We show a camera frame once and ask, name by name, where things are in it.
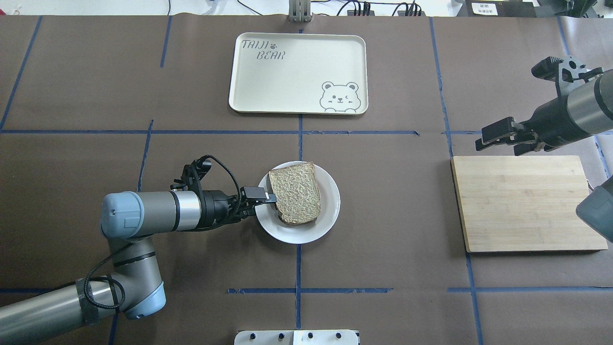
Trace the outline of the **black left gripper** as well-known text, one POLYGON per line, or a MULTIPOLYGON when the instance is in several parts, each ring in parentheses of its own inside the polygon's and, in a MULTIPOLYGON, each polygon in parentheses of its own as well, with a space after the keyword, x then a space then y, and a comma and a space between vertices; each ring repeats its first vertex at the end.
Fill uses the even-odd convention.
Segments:
MULTIPOLYGON (((241 200, 249 204, 276 203, 275 194, 268 193, 261 186, 243 186, 239 189, 241 200)), ((213 230, 226 224, 234 224, 241 219, 256 216, 256 206, 240 206, 236 214, 237 195, 226 195, 221 190, 204 190, 201 193, 202 212, 199 230, 213 230)))

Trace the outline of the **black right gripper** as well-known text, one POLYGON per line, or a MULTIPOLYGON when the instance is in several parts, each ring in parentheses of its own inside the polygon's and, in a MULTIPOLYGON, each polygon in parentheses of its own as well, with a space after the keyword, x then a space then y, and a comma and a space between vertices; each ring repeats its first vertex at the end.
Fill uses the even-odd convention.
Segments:
POLYGON ((514 146, 514 155, 522 156, 539 151, 541 142, 543 150, 556 150, 577 142, 582 139, 582 129, 571 119, 567 105, 567 98, 555 98, 539 106, 524 124, 508 116, 485 126, 481 129, 482 138, 475 141, 476 150, 499 145, 514 146), (532 142, 532 131, 538 141, 532 142))

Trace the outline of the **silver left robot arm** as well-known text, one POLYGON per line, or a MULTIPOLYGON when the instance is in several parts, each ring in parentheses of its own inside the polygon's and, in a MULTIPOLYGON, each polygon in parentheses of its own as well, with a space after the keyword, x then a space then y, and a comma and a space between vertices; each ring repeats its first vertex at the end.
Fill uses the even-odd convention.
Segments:
POLYGON ((102 202, 101 232, 110 255, 84 278, 1 308, 1 343, 32 344, 124 314, 140 319, 166 304, 152 236, 208 231, 276 203, 275 194, 244 186, 236 195, 175 184, 168 192, 121 192, 102 202))

